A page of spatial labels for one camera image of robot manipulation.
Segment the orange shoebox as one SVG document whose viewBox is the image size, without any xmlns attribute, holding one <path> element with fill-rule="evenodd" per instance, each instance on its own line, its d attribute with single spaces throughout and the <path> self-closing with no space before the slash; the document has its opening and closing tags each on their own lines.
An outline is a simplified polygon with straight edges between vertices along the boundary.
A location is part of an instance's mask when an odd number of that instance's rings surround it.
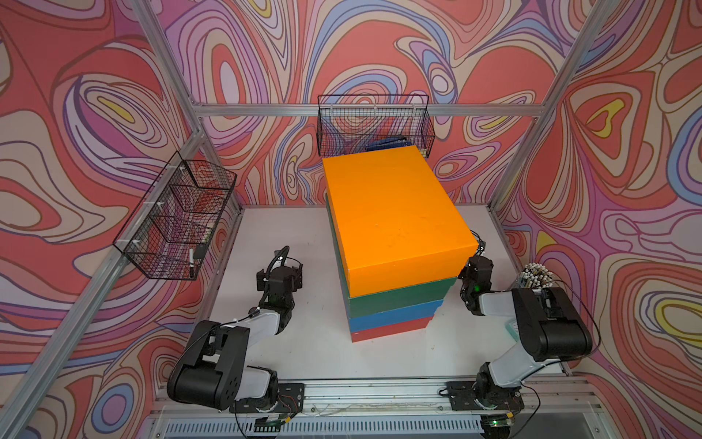
<svg viewBox="0 0 702 439">
<path fill-rule="evenodd" d="M 478 249 L 415 146 L 323 161 L 352 298 L 455 278 Z"/>
</svg>

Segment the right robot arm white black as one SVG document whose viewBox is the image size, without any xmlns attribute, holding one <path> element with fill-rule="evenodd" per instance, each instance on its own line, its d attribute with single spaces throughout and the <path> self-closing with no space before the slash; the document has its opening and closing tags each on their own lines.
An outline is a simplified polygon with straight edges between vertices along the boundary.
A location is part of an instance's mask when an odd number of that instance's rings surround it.
<svg viewBox="0 0 702 439">
<path fill-rule="evenodd" d="M 592 333 L 554 274 L 544 265 L 530 263 L 510 290 L 492 288 L 494 264 L 475 255 L 460 272 L 460 297 L 475 316 L 512 318 L 517 342 L 496 360 L 481 366 L 473 385 L 478 404 L 494 408 L 520 392 L 523 380 L 560 362 L 592 353 Z"/>
</svg>

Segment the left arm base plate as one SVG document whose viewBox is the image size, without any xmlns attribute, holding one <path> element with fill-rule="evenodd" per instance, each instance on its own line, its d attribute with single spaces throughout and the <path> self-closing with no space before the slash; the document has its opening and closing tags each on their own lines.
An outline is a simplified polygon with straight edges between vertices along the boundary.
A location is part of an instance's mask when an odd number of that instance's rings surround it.
<svg viewBox="0 0 702 439">
<path fill-rule="evenodd" d="M 231 413 L 245 414 L 296 414 L 303 411 L 305 385 L 303 382 L 283 382 L 274 384 L 260 398 L 237 400 L 230 407 Z"/>
</svg>

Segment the green shoebox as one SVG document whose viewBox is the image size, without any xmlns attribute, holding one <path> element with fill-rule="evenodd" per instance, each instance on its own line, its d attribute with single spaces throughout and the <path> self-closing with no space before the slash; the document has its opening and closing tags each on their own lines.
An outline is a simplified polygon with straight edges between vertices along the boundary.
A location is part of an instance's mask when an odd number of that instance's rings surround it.
<svg viewBox="0 0 702 439">
<path fill-rule="evenodd" d="M 368 296 L 351 297 L 343 267 L 340 244 L 336 237 L 336 225 L 329 201 L 327 201 L 325 207 L 327 208 L 327 217 L 330 222 L 333 237 L 342 296 L 345 302 L 347 317 L 350 321 L 382 320 L 386 319 L 386 317 L 376 318 L 376 315 L 387 313 L 398 314 L 400 309 L 406 307 L 423 307 L 425 304 L 444 301 L 450 288 L 455 284 L 456 278 L 448 278 L 427 284 L 411 285 L 399 289 L 369 294 Z"/>
</svg>

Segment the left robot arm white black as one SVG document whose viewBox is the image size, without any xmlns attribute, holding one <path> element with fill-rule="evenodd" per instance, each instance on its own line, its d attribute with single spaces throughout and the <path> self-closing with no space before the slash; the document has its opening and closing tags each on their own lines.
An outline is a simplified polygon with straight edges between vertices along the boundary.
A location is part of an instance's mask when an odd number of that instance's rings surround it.
<svg viewBox="0 0 702 439">
<path fill-rule="evenodd" d="M 266 268 L 256 274 L 256 289 L 263 295 L 243 318 L 226 323 L 201 320 L 168 378 L 168 397 L 234 411 L 240 407 L 265 412 L 281 399 L 276 371 L 249 366 L 250 347 L 281 334 L 295 308 L 294 293 L 303 287 L 303 264 L 289 265 L 288 245 L 276 251 Z"/>
</svg>

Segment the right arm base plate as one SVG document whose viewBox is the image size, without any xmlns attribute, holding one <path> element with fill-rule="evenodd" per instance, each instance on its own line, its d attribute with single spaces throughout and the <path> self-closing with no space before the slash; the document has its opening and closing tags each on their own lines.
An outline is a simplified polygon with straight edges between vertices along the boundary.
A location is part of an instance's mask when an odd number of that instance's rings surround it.
<svg viewBox="0 0 702 439">
<path fill-rule="evenodd" d="M 504 389 L 491 384 L 477 384 L 474 380 L 446 382 L 438 391 L 447 398 L 454 412 L 512 412 L 525 408 L 519 388 Z"/>
</svg>

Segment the red shoebox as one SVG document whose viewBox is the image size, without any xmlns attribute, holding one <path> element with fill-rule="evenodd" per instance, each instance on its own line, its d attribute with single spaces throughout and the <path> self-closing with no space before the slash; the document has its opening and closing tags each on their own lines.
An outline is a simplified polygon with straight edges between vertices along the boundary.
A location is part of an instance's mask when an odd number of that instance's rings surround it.
<svg viewBox="0 0 702 439">
<path fill-rule="evenodd" d="M 431 320 L 433 319 L 421 318 L 383 327 L 375 327 L 374 329 L 366 329 L 352 333 L 351 340 L 354 343 L 356 343 L 374 338 L 383 338 L 415 330 L 425 329 L 426 327 L 428 327 Z"/>
</svg>

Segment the blue shoebox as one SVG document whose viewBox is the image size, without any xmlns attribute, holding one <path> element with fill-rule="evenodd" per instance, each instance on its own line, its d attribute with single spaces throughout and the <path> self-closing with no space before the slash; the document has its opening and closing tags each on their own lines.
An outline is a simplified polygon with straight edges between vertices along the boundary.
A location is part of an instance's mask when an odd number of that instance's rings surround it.
<svg viewBox="0 0 702 439">
<path fill-rule="evenodd" d="M 410 305 L 409 307 L 402 307 L 371 314 L 368 316 L 360 316 L 359 318 L 350 318 L 348 320 L 349 330 L 351 333 L 356 333 L 369 329 L 376 329 L 377 327 L 396 325 L 412 320 L 432 318 L 436 310 L 443 303 L 444 300 L 440 299 L 432 302 Z"/>
</svg>

